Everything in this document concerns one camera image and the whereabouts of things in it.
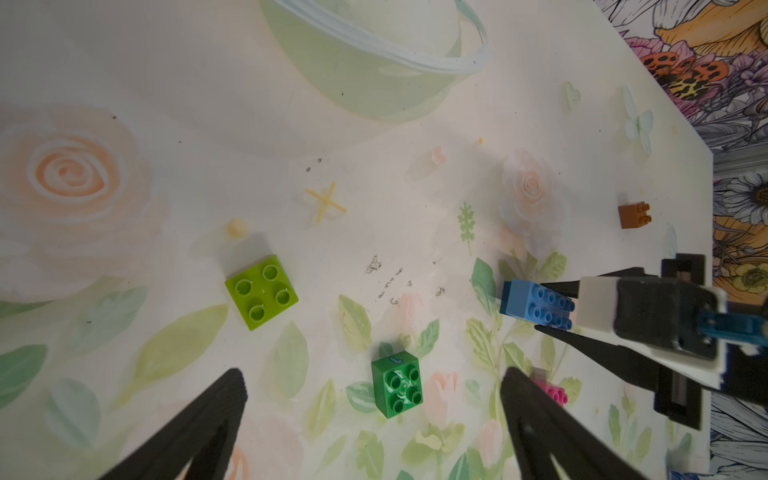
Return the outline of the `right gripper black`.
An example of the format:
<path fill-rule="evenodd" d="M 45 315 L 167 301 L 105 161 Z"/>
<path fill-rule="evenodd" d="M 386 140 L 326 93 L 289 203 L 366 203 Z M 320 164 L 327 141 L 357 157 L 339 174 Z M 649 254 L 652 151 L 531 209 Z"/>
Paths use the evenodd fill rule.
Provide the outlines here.
<path fill-rule="evenodd" d="M 575 281 L 546 282 L 577 299 L 581 335 L 536 325 L 624 382 L 654 395 L 654 409 L 698 429 L 705 391 L 767 404 L 767 347 L 706 338 L 697 328 L 701 310 L 735 311 L 727 293 L 704 282 L 705 259 L 679 254 L 662 262 L 660 275 L 631 267 Z"/>

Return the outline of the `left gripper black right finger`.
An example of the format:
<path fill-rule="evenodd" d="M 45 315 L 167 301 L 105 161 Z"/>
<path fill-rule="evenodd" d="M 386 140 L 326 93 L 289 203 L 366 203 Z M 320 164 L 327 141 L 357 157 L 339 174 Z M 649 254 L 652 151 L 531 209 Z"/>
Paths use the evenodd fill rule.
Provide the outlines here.
<path fill-rule="evenodd" d="M 505 372 L 500 399 L 523 479 L 641 479 L 643 475 L 558 406 L 516 368 Z"/>

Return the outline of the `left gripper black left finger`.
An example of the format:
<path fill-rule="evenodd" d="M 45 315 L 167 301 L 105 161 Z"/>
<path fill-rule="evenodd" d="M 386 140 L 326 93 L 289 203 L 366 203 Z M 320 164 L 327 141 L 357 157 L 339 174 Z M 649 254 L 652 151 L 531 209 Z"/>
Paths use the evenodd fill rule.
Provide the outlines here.
<path fill-rule="evenodd" d="M 105 479 L 222 479 L 248 399 L 242 372 L 231 368 Z"/>

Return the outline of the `magenta pink lego brick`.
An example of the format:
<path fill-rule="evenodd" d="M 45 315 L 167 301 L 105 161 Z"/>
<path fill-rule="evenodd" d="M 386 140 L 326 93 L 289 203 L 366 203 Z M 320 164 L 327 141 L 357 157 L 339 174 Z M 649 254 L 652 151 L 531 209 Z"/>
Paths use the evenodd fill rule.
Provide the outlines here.
<path fill-rule="evenodd" d="M 569 398 L 564 388 L 535 377 L 532 377 L 531 380 L 559 406 L 564 406 L 568 403 Z"/>

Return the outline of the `light blue lego brick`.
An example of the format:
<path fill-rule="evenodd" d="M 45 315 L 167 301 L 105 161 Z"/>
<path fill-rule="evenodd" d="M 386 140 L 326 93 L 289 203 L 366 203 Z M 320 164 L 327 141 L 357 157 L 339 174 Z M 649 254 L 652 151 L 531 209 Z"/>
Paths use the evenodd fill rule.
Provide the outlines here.
<path fill-rule="evenodd" d="M 505 281 L 500 313 L 537 325 L 569 331 L 570 314 L 575 303 L 569 298 L 540 284 L 515 279 Z"/>

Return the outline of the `lime green lego brick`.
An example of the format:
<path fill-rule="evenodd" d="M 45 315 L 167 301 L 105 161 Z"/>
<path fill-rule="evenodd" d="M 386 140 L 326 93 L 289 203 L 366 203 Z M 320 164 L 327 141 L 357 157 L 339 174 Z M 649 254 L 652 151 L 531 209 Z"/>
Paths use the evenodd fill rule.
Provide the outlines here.
<path fill-rule="evenodd" d="M 276 255 L 230 276 L 225 286 L 250 331 L 281 315 L 299 301 Z"/>

